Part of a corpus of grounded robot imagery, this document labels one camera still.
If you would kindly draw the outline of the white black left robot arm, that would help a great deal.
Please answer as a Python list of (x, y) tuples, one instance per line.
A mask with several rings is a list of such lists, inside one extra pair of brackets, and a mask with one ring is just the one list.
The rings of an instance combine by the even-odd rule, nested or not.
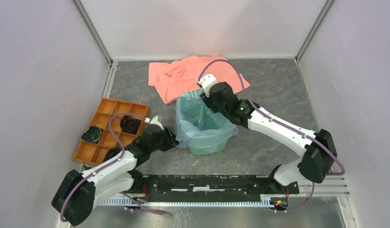
[(128, 190), (138, 193), (143, 181), (138, 166), (156, 151), (168, 151), (179, 142), (168, 126), (150, 123), (143, 134), (124, 149), (113, 148), (102, 164), (84, 171), (69, 171), (52, 199), (60, 220), (73, 226), (81, 224), (92, 210), (110, 197)]

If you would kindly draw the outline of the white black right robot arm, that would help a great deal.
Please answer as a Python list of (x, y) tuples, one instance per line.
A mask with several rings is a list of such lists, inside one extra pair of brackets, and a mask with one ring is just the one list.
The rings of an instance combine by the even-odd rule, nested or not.
[(328, 131), (314, 132), (284, 121), (254, 102), (239, 99), (226, 82), (203, 89), (200, 97), (213, 113), (222, 114), (235, 125), (263, 133), (299, 155), (271, 172), (268, 188), (272, 193), (280, 194), (290, 183), (303, 179), (322, 183), (328, 175), (337, 157)]

